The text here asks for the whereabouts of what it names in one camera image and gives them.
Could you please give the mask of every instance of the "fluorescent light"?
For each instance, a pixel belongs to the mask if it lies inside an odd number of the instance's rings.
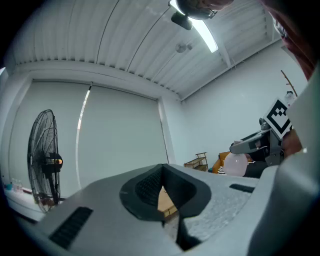
[[[185,15],[181,10],[179,10],[177,3],[176,3],[176,0],[171,0],[170,5],[173,8],[175,8],[178,12]],[[198,20],[198,19],[194,19],[194,18],[190,18],[190,17],[188,17],[188,19],[192,22],[192,25],[198,31],[198,33],[200,34],[200,36],[202,37],[202,39],[204,40],[204,42],[208,46],[210,52],[214,53],[215,51],[217,51],[219,49],[218,45],[217,45],[214,37],[210,33],[208,27],[206,26],[205,22],[203,20]]]

